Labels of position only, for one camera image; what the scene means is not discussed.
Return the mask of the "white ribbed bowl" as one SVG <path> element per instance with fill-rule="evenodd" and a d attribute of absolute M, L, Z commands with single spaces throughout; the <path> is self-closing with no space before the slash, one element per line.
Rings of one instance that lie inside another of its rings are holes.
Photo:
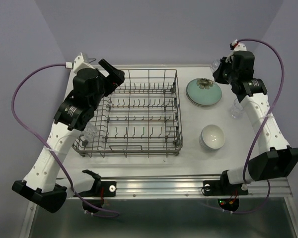
<path fill-rule="evenodd" d="M 207 150 L 219 150 L 225 144 L 225 134 L 219 126 L 207 125 L 200 133 L 199 143 Z"/>

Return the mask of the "light green flower plate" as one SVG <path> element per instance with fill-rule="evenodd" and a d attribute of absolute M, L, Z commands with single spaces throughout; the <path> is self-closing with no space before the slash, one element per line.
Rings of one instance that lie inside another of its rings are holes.
<path fill-rule="evenodd" d="M 210 79 L 196 78 L 187 84 L 186 96 L 196 106 L 209 107 L 221 100 L 222 90 Z"/>

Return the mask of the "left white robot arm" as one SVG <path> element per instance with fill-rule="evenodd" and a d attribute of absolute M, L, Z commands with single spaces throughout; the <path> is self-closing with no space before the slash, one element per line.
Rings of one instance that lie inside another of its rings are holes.
<path fill-rule="evenodd" d="M 16 121 L 43 143 L 43 149 L 34 166 L 22 180 L 13 183 L 12 190 L 50 213 L 57 212 L 67 198 L 76 196 L 90 207 L 86 213 L 92 216 L 100 217 L 97 211 L 107 213 L 108 218 L 120 215 L 119 212 L 97 207 L 82 199 L 82 192 L 89 195 L 104 194 L 106 189 L 102 185 L 100 175 L 83 170 L 83 181 L 74 184 L 63 165 L 73 143 L 94 117 L 102 98 L 112 94 L 125 81 L 124 71 L 115 68 L 105 59 L 101 59 L 98 64 L 108 72 L 107 76 L 82 58 L 76 58 L 74 62 L 43 66 L 25 77 L 12 97 L 11 111 Z M 48 139 L 43 139 L 16 115 L 15 98 L 21 86 L 30 77 L 57 66 L 73 70 L 73 89 L 57 109 Z"/>

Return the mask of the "clear glass cup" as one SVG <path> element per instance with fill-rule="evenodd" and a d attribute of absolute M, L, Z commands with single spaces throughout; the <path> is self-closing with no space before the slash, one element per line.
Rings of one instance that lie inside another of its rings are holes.
<path fill-rule="evenodd" d="M 243 109 L 242 105 L 240 104 L 240 102 L 238 101 L 238 99 L 234 100 L 233 105 L 231 106 L 229 111 L 230 111 L 230 115 L 234 119 L 241 118 L 244 113 L 244 109 Z"/>
<path fill-rule="evenodd" d="M 210 70 L 212 73 L 214 73 L 218 69 L 220 63 L 221 63 L 221 61 L 219 59 L 217 59 L 210 64 Z"/>
<path fill-rule="evenodd" d="M 97 127 L 88 123 L 82 134 L 87 141 L 92 142 L 97 135 Z"/>

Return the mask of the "clear glass cup front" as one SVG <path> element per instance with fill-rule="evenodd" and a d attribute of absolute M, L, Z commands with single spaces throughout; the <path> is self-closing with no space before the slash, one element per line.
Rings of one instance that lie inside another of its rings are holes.
<path fill-rule="evenodd" d="M 82 134 L 87 141 L 92 142 L 97 135 L 97 127 L 88 123 Z"/>

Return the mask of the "clear glass cup back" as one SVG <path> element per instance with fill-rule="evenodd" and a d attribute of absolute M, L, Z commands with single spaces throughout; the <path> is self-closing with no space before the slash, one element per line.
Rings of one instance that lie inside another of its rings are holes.
<path fill-rule="evenodd" d="M 230 115 L 234 119 L 241 118 L 244 113 L 244 109 L 243 109 L 242 105 L 240 104 L 240 102 L 238 101 L 238 99 L 234 100 L 233 105 L 231 106 L 229 111 L 230 111 Z"/>

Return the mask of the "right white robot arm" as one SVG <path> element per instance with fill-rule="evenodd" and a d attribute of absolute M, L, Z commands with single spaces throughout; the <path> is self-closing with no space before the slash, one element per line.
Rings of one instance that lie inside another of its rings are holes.
<path fill-rule="evenodd" d="M 286 178 L 298 162 L 298 148 L 284 138 L 272 114 L 266 86 L 253 76 L 254 54 L 238 50 L 220 62 L 213 77 L 217 83 L 231 86 L 253 127 L 253 145 L 258 145 L 259 154 L 252 158 L 249 152 L 243 167 L 222 172 L 220 180 L 210 189 L 231 193 L 253 181 Z"/>

